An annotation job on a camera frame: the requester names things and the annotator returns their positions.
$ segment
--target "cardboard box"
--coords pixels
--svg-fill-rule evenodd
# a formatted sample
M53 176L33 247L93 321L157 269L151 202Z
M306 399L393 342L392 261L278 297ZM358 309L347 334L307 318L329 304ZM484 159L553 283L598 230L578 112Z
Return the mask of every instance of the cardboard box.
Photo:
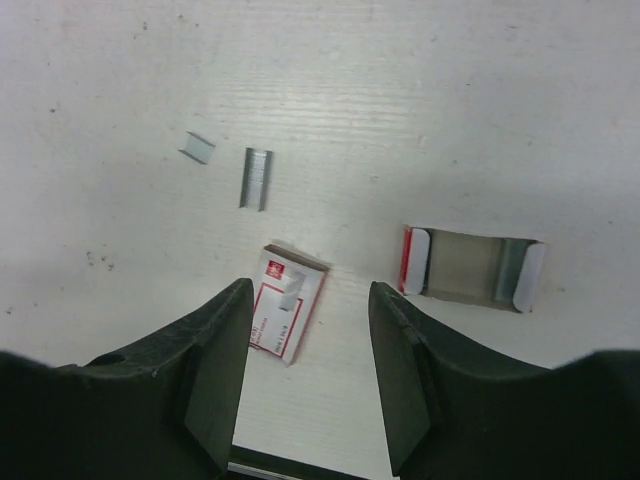
M546 245L522 238L405 226L398 289L513 312L529 312Z
M291 364L328 271L305 254L264 247L254 279L251 345Z

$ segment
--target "open box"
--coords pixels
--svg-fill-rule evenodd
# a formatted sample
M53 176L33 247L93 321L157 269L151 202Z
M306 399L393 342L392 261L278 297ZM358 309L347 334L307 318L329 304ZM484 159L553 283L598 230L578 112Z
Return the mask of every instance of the open box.
M546 248L531 239L405 226L398 288L406 295L529 312Z

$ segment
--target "red logo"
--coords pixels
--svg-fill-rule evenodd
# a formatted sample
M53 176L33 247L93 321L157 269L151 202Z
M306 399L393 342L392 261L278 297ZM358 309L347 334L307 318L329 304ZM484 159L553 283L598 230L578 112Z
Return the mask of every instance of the red logo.
M267 266L267 275L280 280L282 278L283 272L284 272L284 265L278 262L274 262L273 260L269 260L269 265Z

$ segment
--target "small staple piece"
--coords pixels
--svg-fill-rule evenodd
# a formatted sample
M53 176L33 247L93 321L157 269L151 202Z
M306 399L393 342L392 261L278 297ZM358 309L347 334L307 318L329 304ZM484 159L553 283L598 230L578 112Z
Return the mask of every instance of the small staple piece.
M240 193L240 208L254 208L259 212L265 209L272 157L273 152L269 150L247 148L244 159L242 192Z
M215 145L197 133L187 132L187 134L187 145L184 150L178 151L198 163L207 165L213 156Z

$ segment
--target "red and white box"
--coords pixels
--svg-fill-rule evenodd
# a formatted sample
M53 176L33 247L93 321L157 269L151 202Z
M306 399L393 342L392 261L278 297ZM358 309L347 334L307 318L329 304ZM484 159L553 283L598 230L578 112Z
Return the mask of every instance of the red and white box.
M273 244L264 247L253 281L251 345L290 365L328 271L305 254Z

